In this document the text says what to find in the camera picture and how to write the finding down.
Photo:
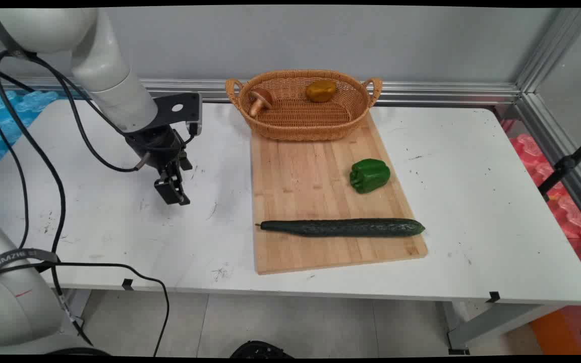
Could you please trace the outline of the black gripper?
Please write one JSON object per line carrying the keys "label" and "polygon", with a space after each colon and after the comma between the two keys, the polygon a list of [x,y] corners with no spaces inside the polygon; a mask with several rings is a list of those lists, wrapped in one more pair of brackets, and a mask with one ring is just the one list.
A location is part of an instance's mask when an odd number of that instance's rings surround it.
{"label": "black gripper", "polygon": [[127,144],[143,158],[145,164],[155,168],[160,175],[154,187],[168,205],[190,204],[184,191],[181,170],[191,170],[192,164],[186,146],[194,139],[191,134],[186,140],[171,126],[160,126],[125,136]]}

